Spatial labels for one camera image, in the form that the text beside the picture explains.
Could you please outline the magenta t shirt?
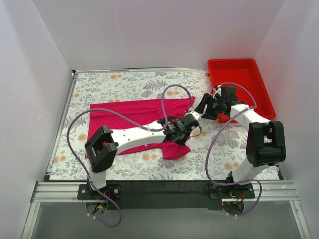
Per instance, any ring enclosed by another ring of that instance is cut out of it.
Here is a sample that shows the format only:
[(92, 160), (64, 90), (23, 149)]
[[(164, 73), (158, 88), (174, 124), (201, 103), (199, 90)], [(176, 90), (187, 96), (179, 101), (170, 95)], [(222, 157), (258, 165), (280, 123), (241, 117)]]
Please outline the magenta t shirt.
[[(166, 114), (169, 117), (175, 116), (182, 118), (189, 107), (189, 99), (166, 99), (164, 101), (164, 106)], [(91, 104), (90, 108), (109, 109), (141, 125), (146, 125), (164, 118), (160, 99)], [(88, 139), (91, 138), (98, 128), (104, 125), (109, 129), (127, 129), (135, 127), (134, 124), (109, 112), (93, 111), (89, 113), (89, 116)], [(161, 149), (165, 160), (177, 160), (191, 152), (191, 149), (188, 146), (178, 145), (174, 142), (164, 142), (149, 144), (147, 146), (138, 146), (128, 149), (121, 154), (137, 153), (154, 148)]]

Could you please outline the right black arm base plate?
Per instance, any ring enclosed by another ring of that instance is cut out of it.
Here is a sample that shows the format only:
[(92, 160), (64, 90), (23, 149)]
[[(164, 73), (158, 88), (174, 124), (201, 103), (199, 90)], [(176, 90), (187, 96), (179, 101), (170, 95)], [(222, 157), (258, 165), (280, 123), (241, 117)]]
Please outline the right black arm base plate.
[(204, 192), (211, 199), (254, 199), (255, 193), (252, 184), (217, 186), (211, 183), (205, 184)]

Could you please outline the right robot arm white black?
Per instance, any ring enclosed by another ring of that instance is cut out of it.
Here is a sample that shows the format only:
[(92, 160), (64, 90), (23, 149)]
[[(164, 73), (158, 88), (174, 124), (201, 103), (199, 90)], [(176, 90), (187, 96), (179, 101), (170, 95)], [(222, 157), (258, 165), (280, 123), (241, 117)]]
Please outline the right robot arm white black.
[(239, 197), (244, 191), (243, 185), (250, 184), (263, 170), (286, 159), (283, 124), (260, 116), (255, 112), (256, 103), (249, 106), (238, 100), (237, 86), (230, 82), (215, 86), (215, 92), (204, 94), (195, 109), (205, 119), (216, 120), (219, 114), (225, 114), (230, 119), (224, 126), (236, 121), (248, 132), (246, 159), (229, 174), (225, 182), (214, 181), (206, 173), (213, 185), (226, 187), (226, 194), (231, 198)]

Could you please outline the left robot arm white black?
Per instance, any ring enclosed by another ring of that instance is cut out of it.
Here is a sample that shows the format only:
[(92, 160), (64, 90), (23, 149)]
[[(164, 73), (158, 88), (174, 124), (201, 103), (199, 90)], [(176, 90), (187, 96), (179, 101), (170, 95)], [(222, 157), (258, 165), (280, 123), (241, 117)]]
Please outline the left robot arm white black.
[(106, 193), (106, 171), (115, 156), (142, 145), (174, 142), (185, 145), (191, 132), (199, 127), (200, 114), (194, 111), (184, 117), (171, 119), (164, 126), (164, 119), (154, 121), (142, 128), (111, 130), (107, 126), (100, 127), (85, 143), (89, 167), (89, 193), (95, 199), (101, 199)]

